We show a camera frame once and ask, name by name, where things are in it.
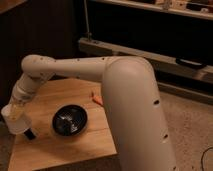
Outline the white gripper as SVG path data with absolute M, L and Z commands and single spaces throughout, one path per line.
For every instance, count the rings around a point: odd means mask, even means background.
M 21 89 L 17 84 L 14 85 L 11 93 L 11 97 L 9 100 L 10 104 L 26 104 L 30 102 L 34 98 L 34 93 L 29 93 L 23 89 Z

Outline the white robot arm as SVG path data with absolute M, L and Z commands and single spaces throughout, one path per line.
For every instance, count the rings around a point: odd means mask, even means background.
M 23 58 L 10 102 L 26 104 L 52 76 L 99 82 L 122 171 L 179 171 L 152 65 L 142 57 Z

